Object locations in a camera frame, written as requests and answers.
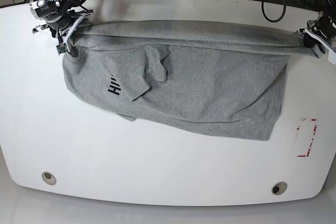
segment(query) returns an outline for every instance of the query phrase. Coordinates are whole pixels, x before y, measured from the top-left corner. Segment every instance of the gray t-shirt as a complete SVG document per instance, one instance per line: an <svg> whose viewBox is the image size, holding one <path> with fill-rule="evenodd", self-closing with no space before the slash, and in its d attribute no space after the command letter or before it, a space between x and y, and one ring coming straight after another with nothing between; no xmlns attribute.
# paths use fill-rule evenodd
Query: gray t-shirt
<svg viewBox="0 0 336 224"><path fill-rule="evenodd" d="M132 121L267 140L291 55L314 56L277 30L214 22L122 22L81 28L64 56L68 89Z"/></svg>

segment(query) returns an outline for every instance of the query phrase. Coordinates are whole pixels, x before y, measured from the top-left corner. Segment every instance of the round hole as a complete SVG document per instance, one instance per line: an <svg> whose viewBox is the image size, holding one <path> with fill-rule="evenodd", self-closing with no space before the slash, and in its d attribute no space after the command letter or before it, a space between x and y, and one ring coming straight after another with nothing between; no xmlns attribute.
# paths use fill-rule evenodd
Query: round hole
<svg viewBox="0 0 336 224"><path fill-rule="evenodd" d="M53 186L54 184L56 184L56 178L54 177L53 174L51 174L49 172L42 173L42 179L48 185Z"/></svg>
<svg viewBox="0 0 336 224"><path fill-rule="evenodd" d="M272 187L272 193L274 195L281 195L286 191L286 189L287 189L287 183L279 182Z"/></svg>

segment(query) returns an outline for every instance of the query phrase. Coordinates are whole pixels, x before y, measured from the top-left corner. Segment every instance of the white table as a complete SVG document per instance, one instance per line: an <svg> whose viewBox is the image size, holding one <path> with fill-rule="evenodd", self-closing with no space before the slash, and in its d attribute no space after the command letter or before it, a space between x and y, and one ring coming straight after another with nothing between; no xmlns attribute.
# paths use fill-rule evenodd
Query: white table
<svg viewBox="0 0 336 224"><path fill-rule="evenodd" d="M276 24L246 0L88 0L94 22L206 20L294 31L317 14L288 8ZM270 18L281 6L267 4ZM269 141L209 137L145 120L128 122L71 94L61 56L31 29L27 5L0 10L0 145L14 182L83 198L152 205L218 206L288 201L321 190L336 152L336 66L289 61L283 112ZM311 152L315 122L317 131ZM299 135L297 127L301 124ZM41 178L56 176L54 186ZM288 189L271 193L278 182Z"/></svg>

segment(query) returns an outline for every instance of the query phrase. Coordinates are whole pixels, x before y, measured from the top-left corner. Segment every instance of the t-shirt sleeve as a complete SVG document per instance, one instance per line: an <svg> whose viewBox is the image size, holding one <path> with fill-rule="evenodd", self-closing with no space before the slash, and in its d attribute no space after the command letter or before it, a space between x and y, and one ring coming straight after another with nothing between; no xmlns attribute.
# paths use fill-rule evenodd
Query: t-shirt sleeve
<svg viewBox="0 0 336 224"><path fill-rule="evenodd" d="M108 51L102 62L118 81L121 90L134 101L151 88L150 81L166 80L166 68L161 61L169 52L167 46L144 45L134 49Z"/></svg>

